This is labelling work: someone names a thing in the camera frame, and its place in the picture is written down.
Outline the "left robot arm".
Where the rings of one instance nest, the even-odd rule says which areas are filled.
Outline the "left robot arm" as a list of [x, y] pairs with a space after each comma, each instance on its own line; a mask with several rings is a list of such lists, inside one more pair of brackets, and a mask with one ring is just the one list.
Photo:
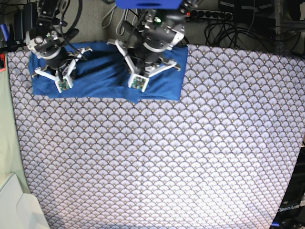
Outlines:
[[199, 0], [116, 1], [122, 9], [140, 11], [134, 25], [128, 21], [122, 23], [129, 33], [124, 42], [127, 56], [131, 57], [137, 69], [157, 65], [163, 52], [171, 50], [184, 38], [186, 17], [199, 3]]

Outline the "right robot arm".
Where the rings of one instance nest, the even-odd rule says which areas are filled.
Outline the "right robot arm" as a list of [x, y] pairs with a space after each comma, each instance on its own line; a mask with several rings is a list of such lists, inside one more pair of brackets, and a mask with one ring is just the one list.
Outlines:
[[69, 0], [40, 0], [36, 24], [25, 33], [27, 48], [38, 59], [45, 61], [47, 69], [59, 76], [62, 76], [68, 64], [76, 60], [76, 55], [69, 54], [64, 45], [70, 45], [69, 41], [79, 33], [76, 25], [83, 2], [78, 1], [76, 17], [70, 28], [63, 32], [63, 27], [67, 26], [64, 16], [69, 4]]

